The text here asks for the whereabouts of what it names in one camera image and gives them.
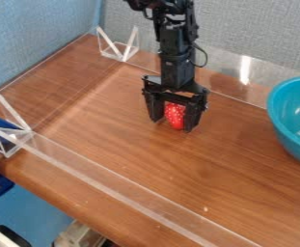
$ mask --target black cable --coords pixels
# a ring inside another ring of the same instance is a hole
[[[199,47],[199,45],[197,45],[195,42],[192,43],[192,47],[204,53],[205,59],[208,60],[207,52]],[[195,67],[203,68],[203,67],[207,66],[207,60],[205,60],[205,62],[204,62],[203,65],[197,65],[196,62],[193,62],[191,59],[189,59],[189,63],[191,63]]]

